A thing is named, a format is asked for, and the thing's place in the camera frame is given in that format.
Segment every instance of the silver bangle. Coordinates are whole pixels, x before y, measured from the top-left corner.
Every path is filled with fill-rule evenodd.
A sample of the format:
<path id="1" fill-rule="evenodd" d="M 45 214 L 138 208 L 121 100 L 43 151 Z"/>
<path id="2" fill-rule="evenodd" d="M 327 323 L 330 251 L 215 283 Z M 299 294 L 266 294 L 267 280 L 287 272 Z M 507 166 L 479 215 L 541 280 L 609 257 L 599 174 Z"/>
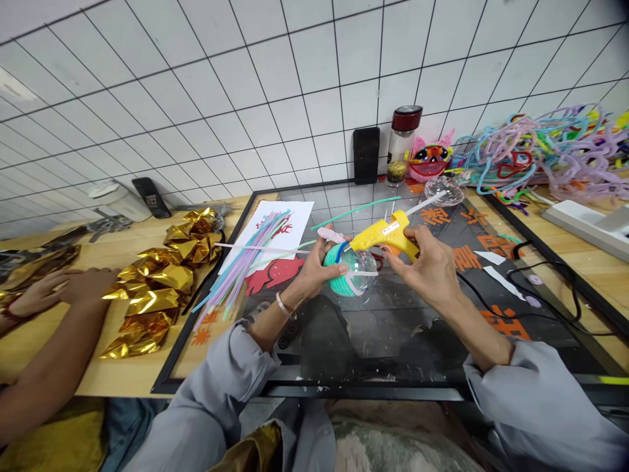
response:
<path id="1" fill-rule="evenodd" d="M 297 318 L 295 318 L 295 315 L 291 315 L 286 309 L 286 307 L 284 306 L 284 302 L 282 302 L 282 299 L 280 298 L 280 294 L 281 292 L 275 293 L 275 300 L 277 300 L 277 304 L 280 306 L 280 310 L 282 310 L 282 313 L 284 314 L 284 316 L 288 318 L 290 321 L 296 321 Z"/>

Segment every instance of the power strip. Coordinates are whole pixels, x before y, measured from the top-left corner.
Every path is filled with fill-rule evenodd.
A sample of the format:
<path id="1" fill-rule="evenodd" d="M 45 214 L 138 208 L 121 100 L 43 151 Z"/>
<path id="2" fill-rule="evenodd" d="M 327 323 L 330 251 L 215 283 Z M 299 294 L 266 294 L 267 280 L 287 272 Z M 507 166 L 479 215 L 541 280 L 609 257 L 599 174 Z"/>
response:
<path id="1" fill-rule="evenodd" d="M 542 216 L 612 256 L 629 262 L 629 205 L 606 216 L 566 200 L 546 209 Z"/>

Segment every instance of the wooden table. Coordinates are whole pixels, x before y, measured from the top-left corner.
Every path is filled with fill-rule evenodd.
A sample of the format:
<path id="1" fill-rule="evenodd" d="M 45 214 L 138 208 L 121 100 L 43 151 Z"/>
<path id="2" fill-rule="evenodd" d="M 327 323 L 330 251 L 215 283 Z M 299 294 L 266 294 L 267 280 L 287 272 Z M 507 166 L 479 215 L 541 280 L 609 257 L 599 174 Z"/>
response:
<path id="1" fill-rule="evenodd" d="M 276 194 L 266 194 L 265 199 L 275 199 Z M 510 226 L 486 202 L 476 194 L 470 196 L 476 208 L 487 214 L 487 219 L 499 232 L 516 236 Z M 235 211 L 227 218 L 227 236 L 231 234 L 237 223 L 248 197 L 228 200 L 235 206 Z M 602 296 L 614 305 L 625 317 L 629 317 L 629 264 L 599 250 L 590 243 L 564 231 L 562 228 L 541 218 L 542 205 L 530 206 L 531 216 L 519 213 L 523 220 L 536 234 L 538 234 L 557 254 L 569 263 L 579 274 L 588 281 Z M 181 221 L 184 212 L 175 214 L 169 220 L 155 220 L 153 218 L 134 224 L 122 233 L 112 233 L 102 236 L 94 245 L 85 244 L 81 255 L 74 267 L 87 269 L 89 267 L 126 267 L 137 257 L 143 249 L 161 246 L 166 228 Z M 55 231 L 44 235 L 34 235 L 0 243 L 0 250 L 23 249 L 38 246 L 63 231 Z M 527 263 L 534 263 L 539 258 L 534 252 L 526 257 Z M 569 308 L 573 309 L 571 293 L 567 287 L 555 276 L 550 269 L 539 271 L 546 285 Z M 170 348 L 180 333 L 183 321 L 180 319 L 170 329 L 162 349 L 154 354 L 120 360 L 101 360 L 98 355 L 115 339 L 118 328 L 126 312 L 128 302 L 113 302 L 105 326 L 96 347 L 94 357 L 81 382 L 77 394 L 104 397 L 148 397 L 151 387 L 162 368 Z M 58 306 L 42 314 L 36 320 L 20 327 L 18 330 L 0 340 L 0 382 L 9 382 L 27 365 L 39 348 L 53 333 L 67 307 Z M 583 325 L 592 331 L 604 332 L 607 327 L 589 310 L 585 309 Z M 220 326 L 217 324 L 212 337 L 218 336 L 229 327 L 231 322 Z M 617 338 L 596 338 L 603 348 L 618 362 L 625 371 L 629 372 L 629 347 Z M 175 377 L 186 376 L 204 358 L 208 345 L 190 348 L 189 342 L 182 352 L 179 362 L 173 372 Z"/>

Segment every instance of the yellow glue gun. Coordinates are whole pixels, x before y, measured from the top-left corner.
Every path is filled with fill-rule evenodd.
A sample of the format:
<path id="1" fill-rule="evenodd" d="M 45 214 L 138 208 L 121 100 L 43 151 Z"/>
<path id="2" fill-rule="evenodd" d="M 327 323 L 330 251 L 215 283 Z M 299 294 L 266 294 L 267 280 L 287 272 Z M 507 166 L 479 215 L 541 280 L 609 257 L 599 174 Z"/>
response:
<path id="1" fill-rule="evenodd" d="M 403 210 L 391 214 L 391 223 L 380 220 L 365 229 L 350 241 L 353 250 L 367 250 L 375 245 L 384 245 L 393 254 L 405 252 L 411 263 L 417 260 L 419 249 L 404 236 L 404 228 L 409 225 L 408 216 Z"/>

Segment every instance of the hand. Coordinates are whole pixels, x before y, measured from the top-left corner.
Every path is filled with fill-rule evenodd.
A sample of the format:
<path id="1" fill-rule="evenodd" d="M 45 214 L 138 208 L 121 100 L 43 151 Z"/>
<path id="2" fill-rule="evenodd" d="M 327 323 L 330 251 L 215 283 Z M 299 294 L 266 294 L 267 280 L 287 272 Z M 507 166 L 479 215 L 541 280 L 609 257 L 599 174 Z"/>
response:
<path id="1" fill-rule="evenodd" d="M 69 304 L 78 302 L 107 302 L 101 297 L 118 279 L 120 269 L 91 269 L 73 275 L 61 295 L 61 301 Z"/>
<path id="2" fill-rule="evenodd" d="M 332 228 L 332 223 L 329 223 L 326 228 Z M 295 278 L 293 283 L 286 289 L 288 292 L 294 291 L 306 298 L 312 298 L 316 296 L 323 287 L 323 283 L 330 279 L 336 279 L 349 271 L 347 264 L 334 264 L 329 267 L 323 267 L 322 262 L 325 259 L 326 254 L 336 243 L 323 239 L 321 236 L 317 238 L 313 249 L 308 254 L 306 262 L 301 268 L 301 272 Z"/>
<path id="3" fill-rule="evenodd" d="M 391 252 L 384 257 L 402 280 L 435 310 L 446 309 L 463 295 L 454 266 L 454 251 L 435 238 L 426 226 L 408 227 L 404 236 L 420 249 L 417 261 L 408 265 Z"/>
<path id="4" fill-rule="evenodd" d="M 82 272 L 80 270 L 64 269 L 49 273 L 46 277 L 27 288 L 24 295 L 10 305 L 9 313 L 20 318 L 26 318 L 46 311 L 61 300 L 64 290 L 55 291 L 54 289 L 68 282 L 74 275 Z"/>

